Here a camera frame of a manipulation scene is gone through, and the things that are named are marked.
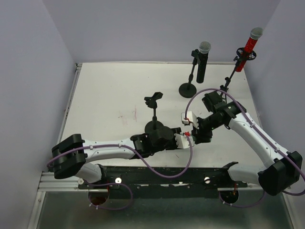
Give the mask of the black round-base stand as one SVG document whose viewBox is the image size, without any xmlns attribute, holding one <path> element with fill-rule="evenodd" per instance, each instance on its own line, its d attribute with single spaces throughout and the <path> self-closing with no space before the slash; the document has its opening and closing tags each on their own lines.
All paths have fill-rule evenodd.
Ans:
<svg viewBox="0 0 305 229">
<path fill-rule="evenodd" d="M 200 61 L 199 53 L 200 52 L 198 49 L 195 49 L 192 51 L 191 56 L 193 57 L 193 62 L 192 62 L 191 73 L 189 74 L 189 77 L 188 77 L 188 82 L 181 84 L 179 87 L 179 90 L 178 90 L 179 94 L 184 98 L 192 98 L 197 92 L 196 87 L 192 84 L 192 81 L 193 81 L 193 73 L 195 70 L 195 66 Z"/>
<path fill-rule="evenodd" d="M 156 129 L 159 129 L 163 126 L 163 124 L 158 121 L 157 119 L 157 115 L 156 115 L 156 109 L 157 109 L 157 100 L 158 99 L 161 99 L 163 96 L 163 93 L 161 92 L 155 92 L 153 94 L 153 96 L 151 97 L 144 97 L 144 100 L 145 100 L 145 104 L 153 109 L 153 117 L 152 117 L 152 121 L 148 122 L 144 128 L 145 130 L 145 133 L 150 133 Z"/>
</svg>

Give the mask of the black microphone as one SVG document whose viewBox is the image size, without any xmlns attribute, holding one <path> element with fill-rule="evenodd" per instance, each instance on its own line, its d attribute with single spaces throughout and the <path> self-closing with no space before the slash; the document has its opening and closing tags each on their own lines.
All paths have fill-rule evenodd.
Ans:
<svg viewBox="0 0 305 229">
<path fill-rule="evenodd" d="M 208 54 L 211 49 L 211 44 L 208 41 L 203 41 L 199 45 L 199 49 L 197 51 L 197 83 L 203 83 L 205 77 L 205 71 L 207 66 Z"/>
</svg>

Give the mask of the black tripod shock-mount stand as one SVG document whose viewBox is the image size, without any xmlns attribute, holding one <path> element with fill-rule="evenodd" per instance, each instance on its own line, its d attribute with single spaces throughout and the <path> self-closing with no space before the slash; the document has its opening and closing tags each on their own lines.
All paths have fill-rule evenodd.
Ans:
<svg viewBox="0 0 305 229">
<path fill-rule="evenodd" d="M 242 66 L 242 63 L 244 62 L 244 64 L 247 62 L 247 61 L 252 61 L 254 60 L 255 58 L 257 57 L 257 54 L 255 51 L 250 51 L 250 52 L 247 52 L 245 50 L 245 47 L 241 47 L 241 48 L 238 48 L 236 50 L 236 56 L 234 58 L 234 61 L 235 61 L 235 67 L 231 73 L 231 75 L 229 77 L 225 77 L 225 84 L 224 85 L 221 85 L 220 86 L 220 90 L 222 91 L 225 91 L 227 92 L 228 91 L 228 86 L 231 82 L 231 79 L 233 77 L 233 75 L 238 72 L 238 68 L 241 67 L 241 69 L 243 69 L 243 66 Z"/>
</svg>

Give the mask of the red rhinestone microphone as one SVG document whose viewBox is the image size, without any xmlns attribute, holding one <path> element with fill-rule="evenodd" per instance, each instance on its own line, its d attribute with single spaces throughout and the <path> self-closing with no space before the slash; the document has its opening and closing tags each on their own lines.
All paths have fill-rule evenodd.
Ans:
<svg viewBox="0 0 305 229">
<path fill-rule="evenodd" d="M 235 57 L 235 71 L 241 72 L 247 61 L 254 60 L 256 58 L 256 53 L 254 47 L 258 39 L 263 35 L 263 29 L 261 27 L 253 28 L 250 32 L 250 37 L 246 45 L 242 48 L 238 48 L 236 51 L 237 56 Z"/>
</svg>

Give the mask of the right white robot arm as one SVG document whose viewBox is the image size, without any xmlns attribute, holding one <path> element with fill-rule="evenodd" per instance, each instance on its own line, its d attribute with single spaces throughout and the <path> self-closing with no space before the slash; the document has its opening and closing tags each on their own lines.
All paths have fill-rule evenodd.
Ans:
<svg viewBox="0 0 305 229">
<path fill-rule="evenodd" d="M 216 91 L 205 94 L 202 101 L 211 115 L 197 119 L 198 126 L 192 132 L 195 143 L 210 142 L 212 131 L 224 125 L 235 131 L 263 163 L 263 167 L 229 167 L 231 180 L 260 185 L 267 194 L 275 196 L 305 176 L 301 171 L 302 156 L 276 143 L 239 102 L 226 103 Z"/>
</svg>

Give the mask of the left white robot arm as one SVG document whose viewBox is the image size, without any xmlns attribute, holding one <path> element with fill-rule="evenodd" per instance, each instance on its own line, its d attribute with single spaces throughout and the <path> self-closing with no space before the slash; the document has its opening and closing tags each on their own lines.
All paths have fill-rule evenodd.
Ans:
<svg viewBox="0 0 305 229">
<path fill-rule="evenodd" d="M 193 140 L 180 128 L 162 126 L 147 133 L 112 142 L 84 140 L 81 134 L 73 134 L 52 148 L 52 160 L 56 179 L 78 176 L 96 182 L 102 177 L 94 161 L 106 159 L 141 159 L 164 150 L 186 149 Z"/>
</svg>

